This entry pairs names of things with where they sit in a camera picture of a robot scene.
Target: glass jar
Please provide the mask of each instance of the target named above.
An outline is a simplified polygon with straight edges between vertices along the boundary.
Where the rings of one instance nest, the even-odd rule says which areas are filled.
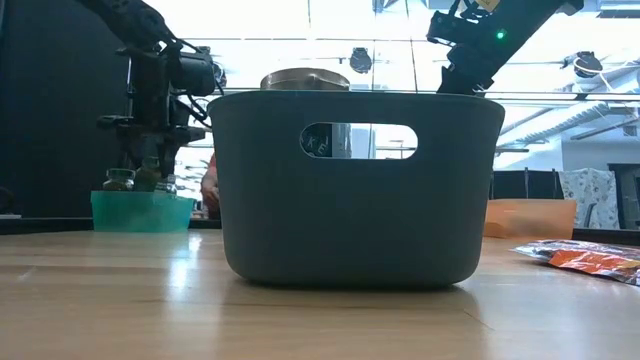
[[[133,190],[133,178],[135,173],[128,169],[109,169],[107,178],[109,180],[102,184],[104,191],[131,191]]]
[[[169,175],[166,179],[160,180],[156,184],[156,192],[176,195],[178,188],[176,187],[176,176]]]
[[[142,160],[142,166],[136,171],[133,190],[153,192],[160,179],[160,161],[157,157],[146,157]]]

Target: black wall panel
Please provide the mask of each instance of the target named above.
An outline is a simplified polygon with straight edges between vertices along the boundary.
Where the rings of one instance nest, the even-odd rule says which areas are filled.
[[[74,0],[6,0],[0,40],[0,186],[26,217],[90,216],[117,159],[103,114],[125,106],[127,61]]]

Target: white curtain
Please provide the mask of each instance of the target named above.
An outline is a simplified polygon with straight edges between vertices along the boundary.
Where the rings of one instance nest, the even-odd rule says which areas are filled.
[[[559,173],[565,199],[578,203],[575,226],[584,227],[587,212],[595,204],[588,228],[620,229],[616,177],[612,171],[582,169]]]

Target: teal plastic container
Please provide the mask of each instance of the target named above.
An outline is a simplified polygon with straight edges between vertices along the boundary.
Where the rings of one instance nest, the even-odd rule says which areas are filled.
[[[93,191],[93,228],[100,232],[185,232],[193,202],[162,193]]]

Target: snack bag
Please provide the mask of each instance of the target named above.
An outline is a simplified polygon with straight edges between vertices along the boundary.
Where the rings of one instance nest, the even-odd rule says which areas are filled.
[[[574,240],[543,240],[513,249],[565,269],[640,286],[640,250]]]

